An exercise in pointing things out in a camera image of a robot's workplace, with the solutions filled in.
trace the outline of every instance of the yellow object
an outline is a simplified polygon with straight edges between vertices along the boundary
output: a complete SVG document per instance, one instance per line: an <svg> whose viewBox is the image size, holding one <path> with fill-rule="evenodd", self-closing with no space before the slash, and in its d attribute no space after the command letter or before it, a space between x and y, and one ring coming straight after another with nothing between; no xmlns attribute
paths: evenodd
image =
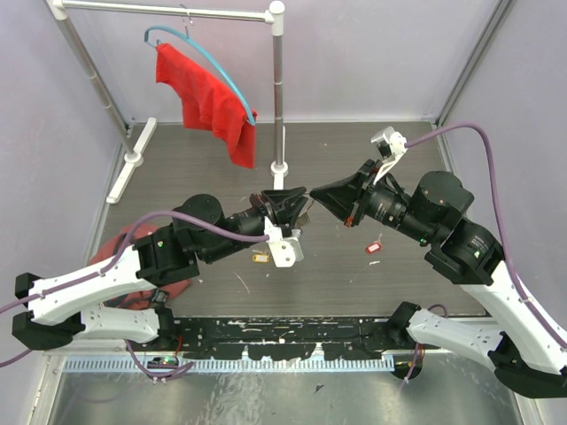
<svg viewBox="0 0 567 425"><path fill-rule="evenodd" d="M269 255L267 254L254 254L252 255L252 261L254 263L268 263Z"/></svg>

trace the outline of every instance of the red fabric on table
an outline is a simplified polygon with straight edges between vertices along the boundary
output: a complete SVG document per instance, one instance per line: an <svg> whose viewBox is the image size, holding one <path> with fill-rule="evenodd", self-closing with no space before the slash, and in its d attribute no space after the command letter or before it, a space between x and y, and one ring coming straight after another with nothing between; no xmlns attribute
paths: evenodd
<svg viewBox="0 0 567 425"><path fill-rule="evenodd" d="M171 44L158 44L156 50L156 82L166 83L181 98L183 125L213 131L227 144L234 164L254 168L256 127L247 121L237 95ZM256 111L252 114L256 120Z"/></svg>
<svg viewBox="0 0 567 425"><path fill-rule="evenodd" d="M126 226L120 230L120 233L113 237L110 241L105 243L103 246L100 247L98 252L95 256L90 259L89 265L98 263L104 259L109 259L112 255L114 255L114 249L117 248L119 238L123 240L123 237L127 234L132 226ZM134 232L134 240L140 239L141 237L150 235L154 233L158 229L158 226L154 226L152 224L143 224L139 228L136 229ZM190 285L189 280L179 281L170 283L166 286L159 288L167 292L168 297L167 299L173 299L181 294L184 290L186 290ZM153 291L151 290L139 290L137 292L132 292L128 294L128 296L120 303L120 305L128 305L128 309L130 310L143 310L144 308L148 308L150 302L147 300L149 297L152 296ZM131 302L135 298L143 298L144 301L137 301Z"/></svg>

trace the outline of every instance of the hanger hook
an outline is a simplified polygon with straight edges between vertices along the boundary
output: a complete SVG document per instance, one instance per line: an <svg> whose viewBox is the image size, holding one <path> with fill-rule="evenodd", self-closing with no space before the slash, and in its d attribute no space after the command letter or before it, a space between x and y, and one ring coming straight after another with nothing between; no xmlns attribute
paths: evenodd
<svg viewBox="0 0 567 425"><path fill-rule="evenodd" d="M189 18L189 23L191 25L193 25L193 19L191 19L191 15L189 13L189 9L187 9L187 7L185 6L185 4L181 4L179 3L179 5L185 9L187 11L187 18ZM189 29L187 28L187 23L185 22L185 19L183 19L183 24L185 25L185 34L187 35L187 38L189 38Z"/></svg>

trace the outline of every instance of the vertical rack pole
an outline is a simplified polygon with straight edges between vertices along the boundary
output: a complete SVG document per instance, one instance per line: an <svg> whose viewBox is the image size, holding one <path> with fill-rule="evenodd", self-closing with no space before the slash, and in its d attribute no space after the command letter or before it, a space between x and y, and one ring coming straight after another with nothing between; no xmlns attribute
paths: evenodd
<svg viewBox="0 0 567 425"><path fill-rule="evenodd" d="M128 139L126 123L120 115L120 112L118 111L118 108L116 107L116 104L114 103L110 92L98 75L97 68L95 67L90 54L87 52L87 49L82 43L81 37L77 33L73 22L71 21L69 15L65 10L61 10L55 7L49 0L47 4L53 13L53 16L55 17L55 20L57 21L61 34L63 34L67 43L71 47L71 50L81 64L84 73L86 73L89 77L90 83L97 92L100 103L103 105L108 115L110 116L113 125L118 130L118 133L120 135L120 143L124 147L126 155L134 157L136 153L134 152L134 148L132 147Z"/></svg>
<svg viewBox="0 0 567 425"><path fill-rule="evenodd" d="M274 45L274 162L271 172L274 175L274 189L284 188L284 177L288 174L285 163L285 127L284 127L284 81L283 81L283 44L285 6L274 1L269 6L274 18L272 37Z"/></svg>

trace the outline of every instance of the clothes hanger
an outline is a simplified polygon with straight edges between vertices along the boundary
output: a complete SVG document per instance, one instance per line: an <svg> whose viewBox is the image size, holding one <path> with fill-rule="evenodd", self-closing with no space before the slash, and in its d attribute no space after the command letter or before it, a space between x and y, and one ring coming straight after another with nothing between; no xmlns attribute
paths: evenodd
<svg viewBox="0 0 567 425"><path fill-rule="evenodd" d="M154 46L153 44L151 44L148 40L150 38L150 32L154 31L154 30L158 30L158 31L165 31L166 33L175 35L176 37L182 39L184 42L188 43L191 47L193 47L196 51L198 51L201 55L203 55L205 57L206 60L208 60L215 68L216 70L222 75L222 77L224 78L224 80L229 84L230 88L232 89L232 91L234 92L235 95L237 95L238 99L240 100L240 103L242 104L242 106L245 108L246 110L246 115L248 115L248 122L255 126L256 125L256 121L254 119L254 116L252 114L252 110L250 109L250 106L248 106L248 103L245 100L245 97L242 96L242 93L240 93L240 90L238 89L237 85L232 81L232 79L229 77L229 75L226 73L226 71L224 69L222 69L221 64L219 64L210 54L208 51L206 51L205 49L203 49L200 45L198 45L196 42L194 42L193 40L191 40L187 35L184 35L182 33L180 33L179 31L174 30L171 27L163 27L161 25L157 25L154 27L149 27L148 29L145 30L144 33L144 41L152 46L152 48L156 48L158 46L158 44L161 43L161 41L158 39L157 40L157 44Z"/></svg>

